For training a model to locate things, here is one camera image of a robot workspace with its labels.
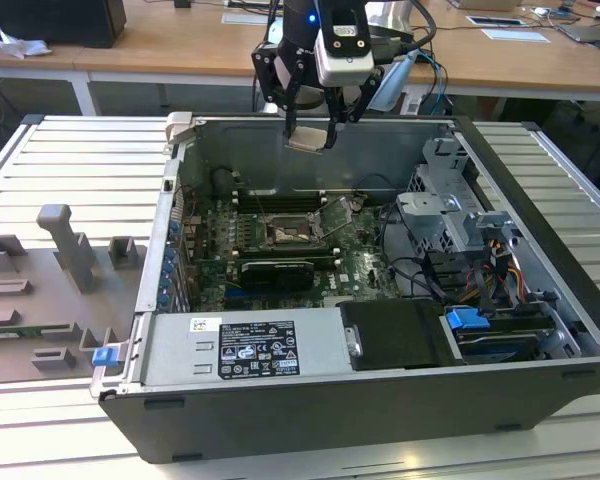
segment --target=black box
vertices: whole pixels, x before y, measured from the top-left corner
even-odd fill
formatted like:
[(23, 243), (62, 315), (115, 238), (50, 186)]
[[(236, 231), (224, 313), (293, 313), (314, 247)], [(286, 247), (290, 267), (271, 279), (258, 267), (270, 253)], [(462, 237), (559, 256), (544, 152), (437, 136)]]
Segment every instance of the black box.
[(126, 22), (122, 0), (0, 0), (4, 33), (51, 48), (111, 48)]

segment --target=barcode sticker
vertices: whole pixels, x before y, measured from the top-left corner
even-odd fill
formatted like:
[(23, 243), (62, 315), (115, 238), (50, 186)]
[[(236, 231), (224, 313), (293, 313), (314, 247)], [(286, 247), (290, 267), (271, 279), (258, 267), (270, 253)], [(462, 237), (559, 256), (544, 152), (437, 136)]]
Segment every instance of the barcode sticker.
[(190, 332), (219, 332), (222, 317), (194, 317), (189, 325)]

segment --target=desk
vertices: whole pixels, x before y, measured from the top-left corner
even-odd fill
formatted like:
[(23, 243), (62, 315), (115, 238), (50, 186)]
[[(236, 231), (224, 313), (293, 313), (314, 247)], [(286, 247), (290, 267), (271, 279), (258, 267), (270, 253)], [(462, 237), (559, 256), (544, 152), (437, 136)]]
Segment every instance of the desk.
[[(489, 14), (457, 10), (446, 0), (425, 4), (440, 27), (471, 26), (466, 15)], [(174, 9), (168, 1), (125, 0), (125, 8), (127, 26), (114, 48), (52, 46), (52, 55), (23, 61), (0, 51), (0, 77), (69, 81), (85, 115), (98, 113), (91, 82), (251, 85), (250, 53), (262, 38), (262, 26), (222, 24), (223, 8), (213, 5)], [(585, 6), (579, 9), (583, 14), (594, 12)], [(417, 13), (412, 23), (425, 24)], [(600, 50), (577, 44), (559, 32), (541, 32), (551, 43), (490, 40), (480, 30), (439, 30), (434, 49), (449, 72), (447, 92), (600, 101)], [(426, 91), (431, 75), (429, 66), (416, 65), (410, 88)]]

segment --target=aluminum extrusion table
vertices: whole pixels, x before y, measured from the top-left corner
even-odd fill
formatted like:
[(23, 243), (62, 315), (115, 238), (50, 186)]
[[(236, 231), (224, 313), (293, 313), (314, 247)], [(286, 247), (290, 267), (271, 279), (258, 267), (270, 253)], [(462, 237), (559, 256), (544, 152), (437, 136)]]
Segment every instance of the aluminum extrusion table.
[[(600, 193), (541, 132), (513, 123), (476, 126), (600, 287)], [(146, 243), (169, 157), (163, 128), (164, 118), (140, 117), (47, 116), (21, 126), (0, 154), (0, 208), (12, 215), (9, 223), (0, 221), (0, 233), (17, 227), (23, 245), (46, 246), (31, 207), (66, 201), (92, 244), (119, 230)], [(26, 191), (32, 188), (27, 176), (44, 189)], [(78, 182), (78, 176), (87, 178)], [(478, 182), (495, 200), (486, 180)], [(600, 477), (600, 395), (525, 432), (150, 465), (89, 396), (89, 383), (0, 384), (0, 478)]]

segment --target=blue plastic clip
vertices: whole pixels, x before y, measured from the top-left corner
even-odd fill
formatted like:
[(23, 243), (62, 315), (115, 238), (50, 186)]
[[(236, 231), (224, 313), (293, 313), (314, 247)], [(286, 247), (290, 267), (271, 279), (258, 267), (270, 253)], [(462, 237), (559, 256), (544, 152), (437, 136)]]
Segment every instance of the blue plastic clip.
[(119, 353), (120, 347), (96, 348), (91, 358), (91, 364), (94, 367), (117, 367)]
[(491, 324), (478, 315), (477, 308), (454, 308), (445, 315), (452, 330), (457, 328), (489, 328)]

